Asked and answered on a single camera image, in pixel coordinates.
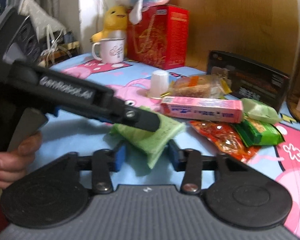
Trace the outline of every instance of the snack package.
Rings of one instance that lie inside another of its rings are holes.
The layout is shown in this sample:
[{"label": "snack package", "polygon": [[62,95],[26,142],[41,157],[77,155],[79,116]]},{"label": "snack package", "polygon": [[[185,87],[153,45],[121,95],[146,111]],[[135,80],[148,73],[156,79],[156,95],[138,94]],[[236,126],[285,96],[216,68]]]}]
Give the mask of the snack package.
[{"label": "snack package", "polygon": [[277,111],[264,103],[254,99],[242,98],[244,113],[251,119],[275,124],[282,121]]},{"label": "snack package", "polygon": [[241,123],[233,124],[233,127],[246,147],[275,146],[284,142],[282,134],[274,125],[251,119],[248,116],[245,116]]},{"label": "snack package", "polygon": [[[140,106],[141,109],[151,111],[149,108]],[[140,130],[123,124],[114,124],[110,133],[119,133],[132,145],[142,150],[147,156],[147,163],[153,169],[161,156],[168,141],[185,129],[185,124],[170,117],[158,114],[161,124],[156,132]]]},{"label": "snack package", "polygon": [[260,150],[260,146],[245,147],[239,134],[225,122],[190,121],[191,126],[208,138],[217,148],[237,160],[247,163]]},{"label": "snack package", "polygon": [[170,117],[205,121],[240,123],[243,119],[240,100],[165,97],[160,111]]},{"label": "snack package", "polygon": [[231,90],[222,77],[201,75],[183,77],[170,85],[165,96],[218,99]]}]

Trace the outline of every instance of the human hand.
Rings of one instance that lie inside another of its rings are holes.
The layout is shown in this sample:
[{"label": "human hand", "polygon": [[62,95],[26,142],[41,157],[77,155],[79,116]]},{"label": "human hand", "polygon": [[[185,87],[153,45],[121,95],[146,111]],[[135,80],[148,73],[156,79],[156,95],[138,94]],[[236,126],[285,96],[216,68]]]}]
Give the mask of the human hand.
[{"label": "human hand", "polygon": [[25,139],[18,149],[0,152],[0,188],[5,189],[26,175],[26,168],[34,161],[41,143],[42,135],[38,132]]}]

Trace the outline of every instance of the peppa pig print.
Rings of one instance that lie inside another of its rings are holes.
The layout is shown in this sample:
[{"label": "peppa pig print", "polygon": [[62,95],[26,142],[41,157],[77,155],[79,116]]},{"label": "peppa pig print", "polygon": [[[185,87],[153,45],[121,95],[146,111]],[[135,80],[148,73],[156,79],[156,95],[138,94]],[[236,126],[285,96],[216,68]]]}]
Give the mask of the peppa pig print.
[{"label": "peppa pig print", "polygon": [[275,180],[290,192],[293,200],[284,225],[300,238],[300,131],[281,123],[275,126],[285,139],[274,147],[276,156],[257,155],[249,164],[256,164],[261,159],[279,163],[283,172]]},{"label": "peppa pig print", "polygon": [[110,64],[110,63],[102,63],[99,60],[93,59],[91,61],[88,61],[84,64],[67,68],[62,71],[62,73],[76,77],[81,79],[86,79],[91,74],[100,73],[100,72],[106,72],[109,70],[114,70],[118,68],[123,67],[129,67],[132,66],[131,64],[128,64],[126,62],[121,62],[117,64]]},{"label": "peppa pig print", "polygon": [[159,111],[161,100],[148,98],[150,79],[136,79],[125,86],[108,85],[115,91],[115,96],[124,100],[129,106],[147,106],[153,111]]}]

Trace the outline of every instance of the cardboard box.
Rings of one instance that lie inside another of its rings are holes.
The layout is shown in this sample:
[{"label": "cardboard box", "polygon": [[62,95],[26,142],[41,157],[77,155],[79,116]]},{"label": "cardboard box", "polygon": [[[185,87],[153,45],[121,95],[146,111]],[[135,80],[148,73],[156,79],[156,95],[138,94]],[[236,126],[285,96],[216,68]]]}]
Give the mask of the cardboard box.
[{"label": "cardboard box", "polygon": [[128,58],[164,70],[185,65],[189,11],[172,5],[150,7],[137,25],[128,22]]},{"label": "cardboard box", "polygon": [[237,98],[251,98],[277,112],[285,99],[290,77],[268,65],[240,55],[211,51],[207,74],[220,74],[226,78],[231,95]]},{"label": "cardboard box", "polygon": [[240,100],[165,97],[160,111],[170,117],[214,122],[240,123],[243,119]]}]

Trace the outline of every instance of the green snack bag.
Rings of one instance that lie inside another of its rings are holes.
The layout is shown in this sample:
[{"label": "green snack bag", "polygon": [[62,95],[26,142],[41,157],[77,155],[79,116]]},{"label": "green snack bag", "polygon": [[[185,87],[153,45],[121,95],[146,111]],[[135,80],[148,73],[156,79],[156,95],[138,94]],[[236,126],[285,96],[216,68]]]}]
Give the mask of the green snack bag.
[{"label": "green snack bag", "polygon": [[233,124],[233,127],[246,147],[275,146],[284,142],[282,134],[274,125],[251,119],[248,116],[245,116],[241,123]]},{"label": "green snack bag", "polygon": [[142,150],[147,155],[147,163],[153,169],[161,156],[166,144],[179,132],[185,129],[185,124],[175,121],[163,114],[157,113],[161,124],[156,132],[140,130],[138,128],[123,124],[114,124],[110,133],[119,133],[125,137],[132,145]]},{"label": "green snack bag", "polygon": [[241,101],[244,113],[254,120],[271,124],[282,121],[277,111],[264,103],[248,98],[243,98]]}]

